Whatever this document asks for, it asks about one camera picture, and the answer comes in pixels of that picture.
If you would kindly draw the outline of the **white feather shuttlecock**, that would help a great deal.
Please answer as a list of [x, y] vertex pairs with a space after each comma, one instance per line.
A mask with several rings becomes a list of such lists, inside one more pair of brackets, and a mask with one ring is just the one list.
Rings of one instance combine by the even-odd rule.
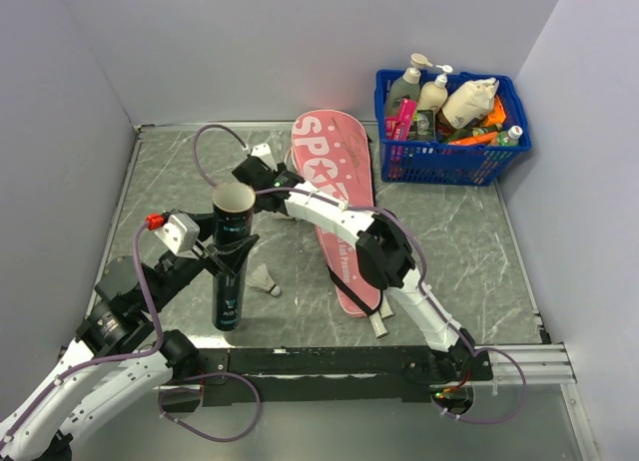
[[249, 275], [247, 282], [250, 287], [263, 291], [270, 296], [278, 297], [282, 290], [270, 275], [268, 268], [264, 264], [260, 264]]

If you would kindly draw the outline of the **black shuttlecock tube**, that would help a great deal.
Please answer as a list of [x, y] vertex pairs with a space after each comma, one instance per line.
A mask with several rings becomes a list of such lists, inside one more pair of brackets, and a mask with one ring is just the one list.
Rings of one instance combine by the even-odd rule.
[[245, 184], [224, 183], [214, 188], [212, 200], [214, 246], [229, 269], [216, 275], [213, 324], [220, 331], [232, 331], [242, 317], [256, 194]]

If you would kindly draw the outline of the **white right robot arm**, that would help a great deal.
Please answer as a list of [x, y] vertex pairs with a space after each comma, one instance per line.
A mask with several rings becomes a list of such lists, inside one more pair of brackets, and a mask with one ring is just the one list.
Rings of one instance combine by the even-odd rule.
[[489, 355], [475, 348], [468, 332], [423, 283], [411, 243], [391, 214], [376, 207], [351, 206], [285, 165], [272, 169], [256, 156], [246, 157], [233, 176], [256, 192], [259, 212], [309, 222], [353, 248], [359, 277], [398, 303], [419, 329], [439, 383], [493, 378]]

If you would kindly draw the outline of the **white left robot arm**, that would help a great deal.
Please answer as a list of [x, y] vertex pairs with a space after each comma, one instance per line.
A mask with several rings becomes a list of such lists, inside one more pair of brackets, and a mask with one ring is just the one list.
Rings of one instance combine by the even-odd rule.
[[160, 311], [202, 271], [236, 274], [255, 236], [193, 258], [167, 251], [150, 267], [137, 252], [110, 262], [100, 300], [56, 366], [1, 424], [4, 460], [69, 460], [72, 444], [141, 395], [196, 378], [199, 350], [183, 332], [164, 330]]

